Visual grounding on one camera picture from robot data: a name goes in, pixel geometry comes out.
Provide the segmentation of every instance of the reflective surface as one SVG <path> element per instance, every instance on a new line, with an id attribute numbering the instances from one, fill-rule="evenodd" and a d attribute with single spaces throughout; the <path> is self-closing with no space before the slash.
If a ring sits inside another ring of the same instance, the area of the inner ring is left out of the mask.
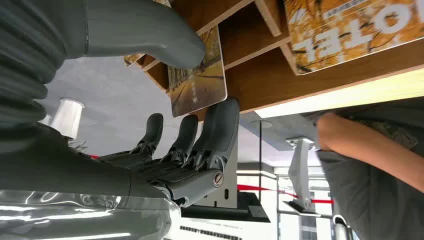
<path id="1" fill-rule="evenodd" d="M 165 198 L 0 191 L 2 240 L 160 240 L 180 217 Z"/>

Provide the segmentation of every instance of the book cover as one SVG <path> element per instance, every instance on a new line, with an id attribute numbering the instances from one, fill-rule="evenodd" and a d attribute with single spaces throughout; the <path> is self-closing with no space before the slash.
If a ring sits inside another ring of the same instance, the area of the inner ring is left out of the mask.
<path id="1" fill-rule="evenodd" d="M 424 0 L 284 0 L 284 5 L 299 74 L 424 37 Z"/>
<path id="2" fill-rule="evenodd" d="M 206 46 L 203 61 L 193 69 L 168 66 L 172 115 L 178 117 L 227 99 L 227 85 L 218 26 L 200 36 Z"/>

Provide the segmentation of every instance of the robotic hand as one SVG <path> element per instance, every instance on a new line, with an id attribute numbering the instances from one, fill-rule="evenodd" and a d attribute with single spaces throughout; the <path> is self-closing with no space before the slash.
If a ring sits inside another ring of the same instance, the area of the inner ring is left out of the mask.
<path id="1" fill-rule="evenodd" d="M 171 8 L 151 0 L 2 0 L 0 22 L 0 239 L 161 239 L 179 206 L 220 187 L 237 134 L 235 99 L 209 108 L 193 147 L 197 119 L 186 117 L 161 159 L 152 159 L 159 114 L 135 149 L 97 161 L 37 123 L 46 112 L 33 99 L 47 95 L 44 84 L 65 59 L 146 53 L 195 67 L 205 46 Z"/>
<path id="2" fill-rule="evenodd" d="M 184 117 L 168 154 L 152 160 L 163 125 L 162 115 L 155 113 L 147 120 L 146 134 L 133 150 L 102 156 L 99 160 L 139 173 L 168 199 L 188 207 L 223 184 L 223 172 L 239 129 L 239 116 L 240 107 L 235 98 L 209 107 L 194 146 L 198 118 Z"/>

